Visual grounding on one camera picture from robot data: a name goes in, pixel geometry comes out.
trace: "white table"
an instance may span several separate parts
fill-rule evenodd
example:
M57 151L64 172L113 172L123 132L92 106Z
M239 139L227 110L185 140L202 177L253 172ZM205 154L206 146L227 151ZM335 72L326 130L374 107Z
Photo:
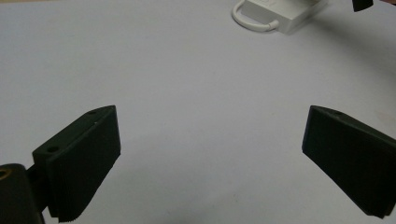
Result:
M310 105L396 137L396 7L332 0L292 35L232 0L0 5L0 164L116 105L121 156L74 223L395 223L301 149ZM57 223L45 211L47 223Z

